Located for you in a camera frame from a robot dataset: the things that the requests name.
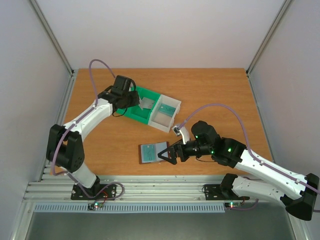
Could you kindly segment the white floral card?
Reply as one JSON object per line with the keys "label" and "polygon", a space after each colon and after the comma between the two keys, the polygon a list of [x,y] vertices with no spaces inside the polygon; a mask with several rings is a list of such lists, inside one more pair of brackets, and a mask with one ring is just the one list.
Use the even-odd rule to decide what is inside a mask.
{"label": "white floral card", "polygon": [[140,98],[138,106],[140,107],[141,110],[151,109],[153,106],[153,100],[147,97]]}

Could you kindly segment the brown leather card holder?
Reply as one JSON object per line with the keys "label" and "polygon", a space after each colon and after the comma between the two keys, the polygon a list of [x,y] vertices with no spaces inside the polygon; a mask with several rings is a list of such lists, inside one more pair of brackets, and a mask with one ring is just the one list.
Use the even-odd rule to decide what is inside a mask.
{"label": "brown leather card holder", "polygon": [[168,141],[138,145],[139,164],[143,165],[164,162],[165,160],[158,157],[158,153],[168,147]]}

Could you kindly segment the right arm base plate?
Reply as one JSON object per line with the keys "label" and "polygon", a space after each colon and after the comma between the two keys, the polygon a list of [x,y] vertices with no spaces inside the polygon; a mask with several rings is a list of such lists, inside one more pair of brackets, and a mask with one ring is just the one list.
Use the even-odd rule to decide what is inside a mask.
{"label": "right arm base plate", "polygon": [[231,201],[231,200],[249,200],[248,196],[237,196],[232,191],[222,192],[219,184],[205,184],[201,191],[204,193],[206,201]]}

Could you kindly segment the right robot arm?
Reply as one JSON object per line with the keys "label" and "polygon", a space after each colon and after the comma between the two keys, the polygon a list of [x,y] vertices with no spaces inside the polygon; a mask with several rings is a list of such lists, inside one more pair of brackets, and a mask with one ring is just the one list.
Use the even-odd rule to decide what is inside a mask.
{"label": "right robot arm", "polygon": [[310,221],[315,213],[320,179],[313,173],[303,175],[285,169],[250,150],[245,144],[220,137],[213,126],[204,121],[196,122],[191,131],[185,127],[173,127],[182,138],[158,153],[161,160],[173,165],[177,158],[185,162],[190,157],[210,156],[222,166],[249,173],[259,181],[236,174],[226,174],[219,186],[225,199],[234,196],[249,197],[281,204],[292,216]]}

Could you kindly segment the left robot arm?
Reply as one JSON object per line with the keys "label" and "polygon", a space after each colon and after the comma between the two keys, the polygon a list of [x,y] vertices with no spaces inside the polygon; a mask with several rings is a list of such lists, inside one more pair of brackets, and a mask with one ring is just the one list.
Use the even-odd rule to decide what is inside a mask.
{"label": "left robot arm", "polygon": [[83,194],[96,199],[103,189],[100,179],[85,164],[83,142],[89,133],[104,119],[121,109],[138,106],[140,103],[136,83],[126,76],[117,75],[113,85],[95,96],[93,103],[78,117],[63,124],[55,124],[49,130],[46,159],[51,162],[51,172],[58,175],[56,167],[69,176]]}

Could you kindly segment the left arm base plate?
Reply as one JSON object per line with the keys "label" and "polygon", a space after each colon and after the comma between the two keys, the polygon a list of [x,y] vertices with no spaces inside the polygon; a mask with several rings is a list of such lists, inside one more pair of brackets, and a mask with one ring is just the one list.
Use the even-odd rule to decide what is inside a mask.
{"label": "left arm base plate", "polygon": [[98,200],[104,199],[112,200],[118,193],[116,184],[99,184],[91,188],[85,188],[75,184],[71,191],[71,200]]}

